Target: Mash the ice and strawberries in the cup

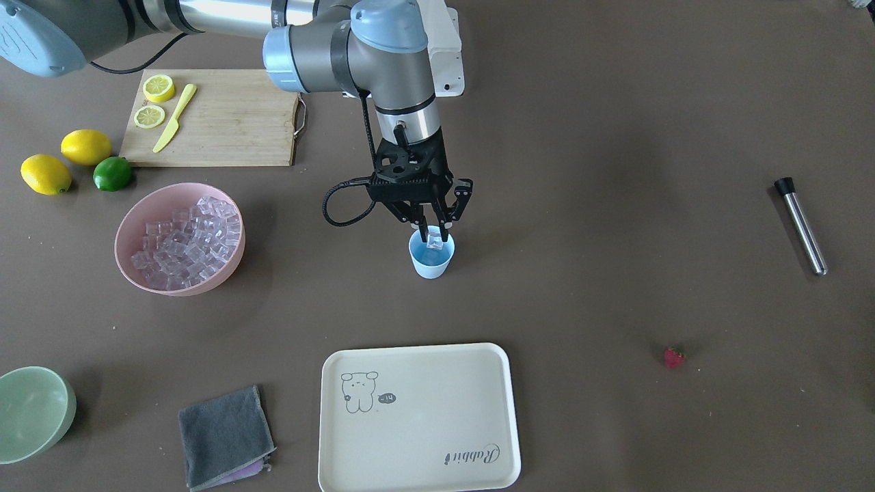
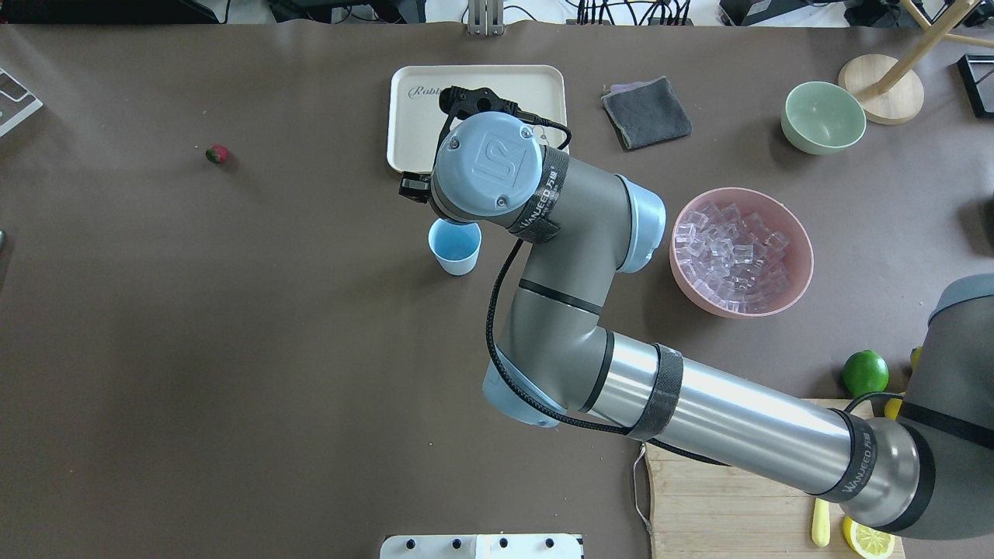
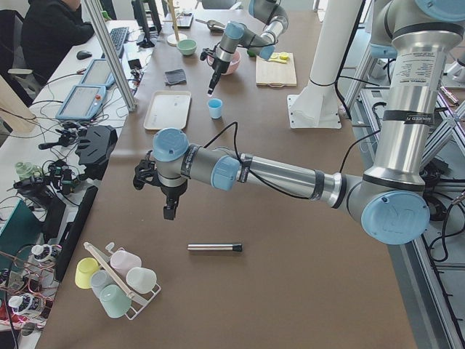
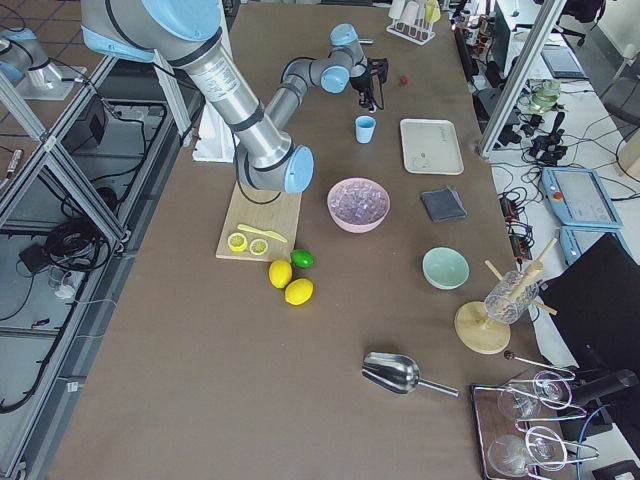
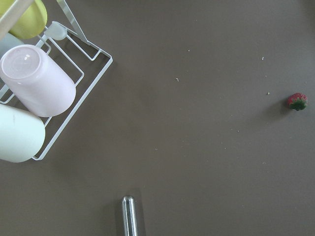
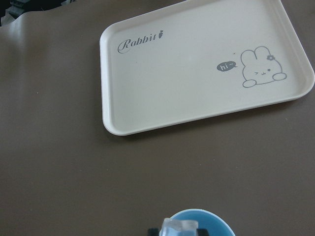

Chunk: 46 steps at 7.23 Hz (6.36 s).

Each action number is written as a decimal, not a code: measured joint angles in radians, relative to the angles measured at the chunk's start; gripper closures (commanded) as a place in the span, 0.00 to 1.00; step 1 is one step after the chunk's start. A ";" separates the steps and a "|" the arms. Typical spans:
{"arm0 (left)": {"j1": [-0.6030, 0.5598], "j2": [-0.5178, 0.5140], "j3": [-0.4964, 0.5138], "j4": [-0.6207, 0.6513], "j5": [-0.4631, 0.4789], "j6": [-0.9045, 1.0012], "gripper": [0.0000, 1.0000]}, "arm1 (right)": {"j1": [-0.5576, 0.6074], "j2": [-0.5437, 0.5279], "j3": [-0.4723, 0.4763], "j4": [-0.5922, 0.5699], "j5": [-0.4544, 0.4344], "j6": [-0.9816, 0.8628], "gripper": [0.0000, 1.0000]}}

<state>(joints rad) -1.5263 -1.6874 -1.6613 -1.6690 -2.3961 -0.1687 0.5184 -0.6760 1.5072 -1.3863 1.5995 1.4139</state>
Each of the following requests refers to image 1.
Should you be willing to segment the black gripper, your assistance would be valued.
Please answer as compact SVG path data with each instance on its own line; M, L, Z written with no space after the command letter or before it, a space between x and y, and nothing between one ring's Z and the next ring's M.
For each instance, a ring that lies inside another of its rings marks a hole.
M407 147L382 138L376 149L368 194L399 221L410 223L422 243L429 240L424 206L434 209L441 240L446 243L451 222L462 218L472 192L473 181L454 178L449 169L441 129Z

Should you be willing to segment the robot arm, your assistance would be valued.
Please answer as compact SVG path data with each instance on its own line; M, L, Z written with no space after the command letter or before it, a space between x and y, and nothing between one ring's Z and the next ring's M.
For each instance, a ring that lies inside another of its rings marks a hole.
M416 1L3 1L2 56L57 77L159 32L262 38L262 61L287 92L371 99L382 134L374 171L356 180L400 222L447 242L472 195L453 177L438 112L427 30Z

